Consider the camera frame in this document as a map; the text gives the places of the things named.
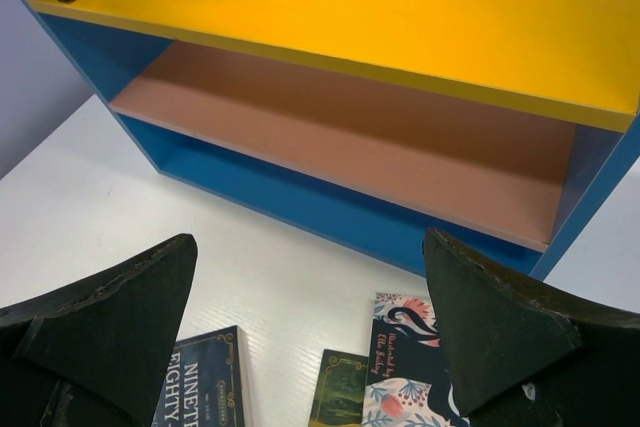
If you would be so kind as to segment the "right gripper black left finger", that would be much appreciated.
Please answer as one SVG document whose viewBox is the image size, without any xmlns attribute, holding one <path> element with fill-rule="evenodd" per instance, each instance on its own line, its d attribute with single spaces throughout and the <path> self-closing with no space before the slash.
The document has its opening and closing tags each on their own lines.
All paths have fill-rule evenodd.
<svg viewBox="0 0 640 427">
<path fill-rule="evenodd" d="M 197 256 L 181 233 L 2 308 L 2 425 L 151 425 Z"/>
</svg>

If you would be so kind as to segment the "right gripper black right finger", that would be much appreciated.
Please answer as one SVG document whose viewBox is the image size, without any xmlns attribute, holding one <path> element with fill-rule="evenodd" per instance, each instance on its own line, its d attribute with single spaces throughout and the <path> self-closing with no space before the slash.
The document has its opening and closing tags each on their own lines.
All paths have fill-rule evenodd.
<svg viewBox="0 0 640 427">
<path fill-rule="evenodd" d="M 431 228 L 426 282 L 474 426 L 636 426 L 639 316 L 552 287 Z"/>
</svg>

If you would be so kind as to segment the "Little Women book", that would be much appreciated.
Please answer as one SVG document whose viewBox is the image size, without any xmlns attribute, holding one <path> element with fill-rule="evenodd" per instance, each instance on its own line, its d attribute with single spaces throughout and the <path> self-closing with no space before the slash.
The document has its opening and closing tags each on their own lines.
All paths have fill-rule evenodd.
<svg viewBox="0 0 640 427">
<path fill-rule="evenodd" d="M 364 390 L 363 426 L 468 426 L 453 399 L 431 300 L 378 292 Z"/>
</svg>

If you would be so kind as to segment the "Nineteen Eighty-Four book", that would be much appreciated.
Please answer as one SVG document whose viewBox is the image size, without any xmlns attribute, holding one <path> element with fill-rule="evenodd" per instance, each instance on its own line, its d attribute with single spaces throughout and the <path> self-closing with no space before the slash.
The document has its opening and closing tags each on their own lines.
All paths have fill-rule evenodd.
<svg viewBox="0 0 640 427">
<path fill-rule="evenodd" d="M 252 426 L 249 374 L 247 338 L 239 326 L 178 341 L 152 424 Z"/>
</svg>

